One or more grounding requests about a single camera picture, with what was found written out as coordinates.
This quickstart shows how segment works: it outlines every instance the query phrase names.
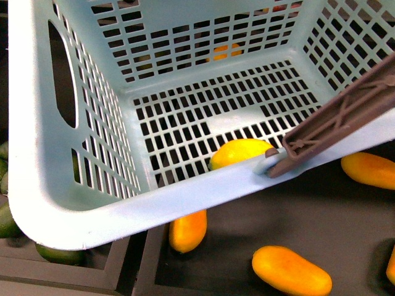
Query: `light blue basket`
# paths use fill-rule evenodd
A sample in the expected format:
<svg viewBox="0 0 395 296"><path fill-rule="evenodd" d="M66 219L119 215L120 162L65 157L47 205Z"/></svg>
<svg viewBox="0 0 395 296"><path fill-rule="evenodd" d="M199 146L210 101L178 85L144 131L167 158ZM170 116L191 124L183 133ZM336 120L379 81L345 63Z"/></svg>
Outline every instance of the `light blue basket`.
<svg viewBox="0 0 395 296"><path fill-rule="evenodd" d="M276 179L253 173L263 157L207 167L231 139L281 147L392 53L392 0L26 2L9 1L9 197L40 244L101 245L395 138L391 111ZM67 51L75 126L58 110L49 26Z"/></svg>

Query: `basket side wall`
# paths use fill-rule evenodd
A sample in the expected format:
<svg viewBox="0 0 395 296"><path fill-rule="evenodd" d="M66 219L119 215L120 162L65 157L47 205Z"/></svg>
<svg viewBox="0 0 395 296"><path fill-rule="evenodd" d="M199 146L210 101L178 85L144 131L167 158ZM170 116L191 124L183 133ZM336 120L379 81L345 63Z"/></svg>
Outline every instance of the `basket side wall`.
<svg viewBox="0 0 395 296"><path fill-rule="evenodd" d="M393 1L325 1L298 51L334 93L395 50Z"/></svg>

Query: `basket grid bottom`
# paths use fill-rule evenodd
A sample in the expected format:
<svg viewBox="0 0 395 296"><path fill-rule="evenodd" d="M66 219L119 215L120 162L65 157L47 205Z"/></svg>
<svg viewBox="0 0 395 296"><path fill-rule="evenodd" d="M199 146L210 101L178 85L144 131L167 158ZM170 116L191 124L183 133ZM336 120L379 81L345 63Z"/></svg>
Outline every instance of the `basket grid bottom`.
<svg viewBox="0 0 395 296"><path fill-rule="evenodd" d="M158 187L208 172L212 154L232 139L279 148L284 134L320 107L289 60L133 102Z"/></svg>

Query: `ripe mango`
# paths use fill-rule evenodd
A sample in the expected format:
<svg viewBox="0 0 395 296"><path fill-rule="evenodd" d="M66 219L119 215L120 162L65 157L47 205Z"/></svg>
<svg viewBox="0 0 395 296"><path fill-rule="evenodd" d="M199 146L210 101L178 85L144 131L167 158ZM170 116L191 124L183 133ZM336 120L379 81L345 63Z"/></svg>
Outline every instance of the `ripe mango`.
<svg viewBox="0 0 395 296"><path fill-rule="evenodd" d="M326 271L292 250L266 245L252 257L254 272L267 284L291 296L327 296L332 279Z"/></svg>
<svg viewBox="0 0 395 296"><path fill-rule="evenodd" d="M180 253L195 249L207 231L207 210L186 215L170 223L168 241Z"/></svg>
<svg viewBox="0 0 395 296"><path fill-rule="evenodd" d="M395 285L395 247L393 248L393 252L391 254L391 258L389 259L386 275L389 281Z"/></svg>
<svg viewBox="0 0 395 296"><path fill-rule="evenodd" d="M357 152L343 157L341 167L354 181L395 190L395 163L386 158Z"/></svg>

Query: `yellow mango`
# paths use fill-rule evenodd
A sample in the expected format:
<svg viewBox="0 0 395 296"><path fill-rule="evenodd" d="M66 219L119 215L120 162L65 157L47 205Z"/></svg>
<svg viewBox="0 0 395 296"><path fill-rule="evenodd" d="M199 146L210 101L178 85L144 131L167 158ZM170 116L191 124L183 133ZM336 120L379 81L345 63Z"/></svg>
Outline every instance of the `yellow mango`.
<svg viewBox="0 0 395 296"><path fill-rule="evenodd" d="M341 167L354 181L395 190L395 163L386 158L358 152L343 157Z"/></svg>
<svg viewBox="0 0 395 296"><path fill-rule="evenodd" d="M168 241L177 252L187 253L202 242L206 231L207 210L201 210L170 222Z"/></svg>
<svg viewBox="0 0 395 296"><path fill-rule="evenodd" d="M330 275L289 248L266 245L252 257L254 272L267 284L290 296L327 296Z"/></svg>
<svg viewBox="0 0 395 296"><path fill-rule="evenodd" d="M395 247L393 248L391 258L388 262L386 275L389 281L392 282L393 285L395 285Z"/></svg>

